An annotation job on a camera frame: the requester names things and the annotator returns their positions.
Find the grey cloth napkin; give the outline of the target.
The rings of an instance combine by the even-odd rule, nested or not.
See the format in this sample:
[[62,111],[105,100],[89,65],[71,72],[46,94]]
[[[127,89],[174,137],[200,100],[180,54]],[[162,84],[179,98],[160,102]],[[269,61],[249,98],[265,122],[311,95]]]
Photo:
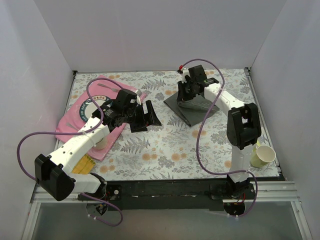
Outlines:
[[201,123],[212,105],[212,102],[197,95],[192,100],[178,101],[178,92],[165,99],[167,105],[189,127]]

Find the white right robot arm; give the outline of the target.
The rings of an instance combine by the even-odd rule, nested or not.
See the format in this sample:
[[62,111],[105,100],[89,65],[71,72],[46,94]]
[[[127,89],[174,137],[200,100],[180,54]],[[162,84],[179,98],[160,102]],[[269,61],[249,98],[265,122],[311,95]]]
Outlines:
[[225,91],[225,82],[207,77],[201,65],[190,68],[181,65],[177,71],[182,75],[178,82],[178,100],[189,101],[201,96],[227,117],[226,136],[232,145],[231,168],[226,173],[225,185],[216,188],[213,194],[237,199],[251,187],[250,160],[262,134],[258,107]]

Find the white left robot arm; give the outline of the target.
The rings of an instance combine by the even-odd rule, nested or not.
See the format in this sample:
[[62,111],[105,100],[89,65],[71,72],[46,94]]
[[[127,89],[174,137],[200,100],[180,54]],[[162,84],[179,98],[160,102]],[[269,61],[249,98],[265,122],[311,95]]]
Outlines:
[[143,104],[135,92],[121,89],[115,99],[105,101],[92,113],[77,135],[48,156],[40,154],[35,159],[37,184],[57,201],[81,193],[103,199],[107,182],[96,173],[76,174],[73,169],[91,148],[122,124],[129,124],[131,132],[137,133],[147,131],[148,126],[161,126],[161,121],[151,101]]

